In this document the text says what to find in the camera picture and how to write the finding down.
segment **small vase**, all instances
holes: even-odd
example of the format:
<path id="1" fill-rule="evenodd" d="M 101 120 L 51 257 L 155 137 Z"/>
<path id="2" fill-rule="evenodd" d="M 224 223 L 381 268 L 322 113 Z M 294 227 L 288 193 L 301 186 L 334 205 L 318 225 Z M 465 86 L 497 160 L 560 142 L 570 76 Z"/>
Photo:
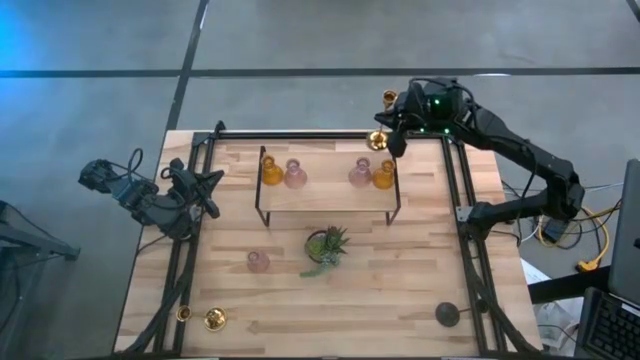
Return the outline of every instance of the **small vase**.
<path id="1" fill-rule="evenodd" d="M 253 273 L 259 274 L 267 271 L 269 264 L 271 264 L 271 260 L 264 251 L 252 251 L 247 255 L 247 267 Z"/>
<path id="2" fill-rule="evenodd" d="M 265 185 L 278 185 L 282 182 L 284 173 L 276 165 L 275 159 L 271 155 L 264 155 L 262 158 L 262 182 Z"/>
<path id="3" fill-rule="evenodd" d="M 300 161 L 297 159 L 289 159 L 287 161 L 284 183 L 290 189 L 300 189 L 307 183 L 307 173 L 300 168 Z"/>
<path id="4" fill-rule="evenodd" d="M 371 170 L 369 166 L 371 163 L 367 158 L 359 158 L 356 161 L 356 167 L 349 172 L 349 182 L 351 185 L 357 188 L 363 188 L 371 182 Z"/>
<path id="5" fill-rule="evenodd" d="M 373 173 L 373 185 L 378 189 L 386 190 L 393 186 L 393 170 L 395 164 L 391 160 L 384 160 L 382 167 Z"/>

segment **pink glass vase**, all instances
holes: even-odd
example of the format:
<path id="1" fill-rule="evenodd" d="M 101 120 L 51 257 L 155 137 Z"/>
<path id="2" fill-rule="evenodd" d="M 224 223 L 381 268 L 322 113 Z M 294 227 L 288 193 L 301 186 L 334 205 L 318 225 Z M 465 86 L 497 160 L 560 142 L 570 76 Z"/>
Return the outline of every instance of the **pink glass vase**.
<path id="1" fill-rule="evenodd" d="M 290 189 L 299 189 L 307 183 L 307 173 L 300 168 L 300 161 L 289 159 L 287 172 L 284 174 L 284 184 Z"/>
<path id="2" fill-rule="evenodd" d="M 247 267 L 253 273 L 263 273 L 267 271 L 271 260 L 264 251 L 252 251 L 247 255 Z"/>
<path id="3" fill-rule="evenodd" d="M 349 172 L 349 182 L 357 188 L 363 188 L 371 182 L 371 163 L 367 158 L 359 158 L 356 161 L 356 167 Z"/>

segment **keyboard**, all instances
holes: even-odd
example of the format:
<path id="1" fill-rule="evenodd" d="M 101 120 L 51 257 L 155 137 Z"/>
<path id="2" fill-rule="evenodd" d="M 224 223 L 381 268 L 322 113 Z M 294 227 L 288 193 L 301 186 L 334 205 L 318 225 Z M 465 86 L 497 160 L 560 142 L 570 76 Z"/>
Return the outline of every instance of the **keyboard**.
<path id="1" fill-rule="evenodd" d="M 614 297 L 601 292 L 594 295 L 584 349 L 603 359 L 640 359 L 640 317 L 625 310 Z"/>

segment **yellow cable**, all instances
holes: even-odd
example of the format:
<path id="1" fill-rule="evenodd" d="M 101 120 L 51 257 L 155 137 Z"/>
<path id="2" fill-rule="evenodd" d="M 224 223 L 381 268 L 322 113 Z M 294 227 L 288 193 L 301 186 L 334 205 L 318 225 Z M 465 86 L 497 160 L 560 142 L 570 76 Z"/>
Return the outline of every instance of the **yellow cable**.
<path id="1" fill-rule="evenodd" d="M 609 250 L 609 242 L 610 242 L 610 239 L 609 239 L 609 230 L 607 229 L 607 225 L 606 225 L 606 224 L 604 224 L 604 223 L 602 222 L 602 220 L 600 220 L 600 217 L 601 217 L 601 216 L 604 216 L 604 215 L 609 214 L 611 211 L 615 210 L 615 208 L 616 208 L 616 207 L 614 206 L 614 207 L 611 207 L 611 208 L 605 209 L 605 210 L 603 210 L 603 211 L 601 211 L 601 212 L 599 212 L 599 213 L 597 213 L 597 214 L 594 214 L 594 213 L 593 213 L 593 211 L 591 211 L 591 210 L 590 210 L 589 208 L 587 208 L 587 207 L 584 207 L 584 208 L 583 208 L 583 210 L 587 213 L 588 219 L 593 219 L 593 220 L 598 224 L 598 226 L 596 227 L 596 230 L 595 230 L 595 231 L 598 231 L 598 230 L 597 230 L 597 228 L 598 228 L 598 227 L 602 228 L 602 232 L 604 232 L 604 248 L 602 249 L 602 251 L 598 254 L 598 256 L 597 256 L 595 259 L 593 259 L 593 260 L 591 260 L 591 261 L 579 261 L 579 262 L 578 262 L 577 267 L 578 267 L 578 269 L 579 269 L 580 271 L 592 271 L 592 270 L 597 269 L 597 268 L 598 268 L 598 264 L 599 264 L 600 260 L 602 260 L 602 257 L 603 257 L 603 256 L 607 253 L 607 251 Z M 560 240 L 558 240 L 556 243 L 554 243 L 554 244 L 549 244 L 549 243 L 547 243 L 547 242 L 544 240 L 544 238 L 542 237 L 542 220 L 543 220 L 543 216 L 541 215 L 541 216 L 540 216 L 540 219 L 538 220 L 538 240 L 540 241 L 540 244 L 542 244 L 542 245 L 543 245 L 543 246 L 545 246 L 545 247 L 549 247 L 549 248 L 556 247 L 556 246 L 557 246 L 557 244 L 558 244 L 562 239 L 564 239 L 564 236 L 565 236 L 567 233 L 571 233 L 571 230 L 569 230 L 569 231 L 568 231 L 568 232 L 566 232 L 566 233 L 565 233 L 565 234 L 560 238 Z"/>
<path id="2" fill-rule="evenodd" d="M 585 207 L 584 211 L 589 215 L 589 216 L 593 216 L 593 212 L 591 212 L 591 210 L 589 210 L 589 208 Z M 598 256 L 589 261 L 589 263 L 591 262 L 595 262 L 596 263 L 596 267 L 598 262 L 602 259 L 602 257 L 604 256 L 604 254 L 607 253 L 607 250 L 609 250 L 609 230 L 607 229 L 607 225 L 605 225 L 602 220 L 600 220 L 599 217 L 594 218 L 594 220 L 598 223 L 598 225 L 602 228 L 602 231 L 604 232 L 604 249 L 602 249 L 602 251 L 600 252 L 600 254 L 598 254 Z"/>

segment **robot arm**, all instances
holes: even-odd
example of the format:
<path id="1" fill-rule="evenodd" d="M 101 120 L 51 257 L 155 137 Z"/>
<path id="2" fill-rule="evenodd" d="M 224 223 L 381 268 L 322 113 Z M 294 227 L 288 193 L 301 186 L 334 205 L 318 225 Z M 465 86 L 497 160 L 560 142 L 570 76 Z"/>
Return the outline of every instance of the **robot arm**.
<path id="1" fill-rule="evenodd" d="M 427 83 L 423 87 L 419 81 Z M 464 93 L 469 94 L 466 100 Z M 493 150 L 546 181 L 547 188 L 537 195 L 496 205 L 479 202 L 462 209 L 459 215 L 466 217 L 463 231 L 475 239 L 486 239 L 499 222 L 541 214 L 569 220 L 581 209 L 584 188 L 571 162 L 513 133 L 502 119 L 479 106 L 456 79 L 411 80 L 393 106 L 374 119 L 393 130 L 388 148 L 396 157 L 404 154 L 407 132 L 446 133 L 479 149 Z"/>
<path id="2" fill-rule="evenodd" d="M 184 169 L 180 159 L 173 159 L 160 174 L 162 178 L 171 178 L 173 183 L 166 195 L 158 195 L 158 186 L 148 179 L 133 179 L 131 172 L 118 175 L 110 161 L 94 160 L 82 169 L 78 182 L 90 190 L 111 194 L 137 222 L 157 225 L 174 240 L 184 240 L 193 234 L 197 221 L 190 210 L 194 206 L 203 206 L 214 219 L 220 216 L 211 192 L 224 175 L 222 170 L 194 174 Z"/>

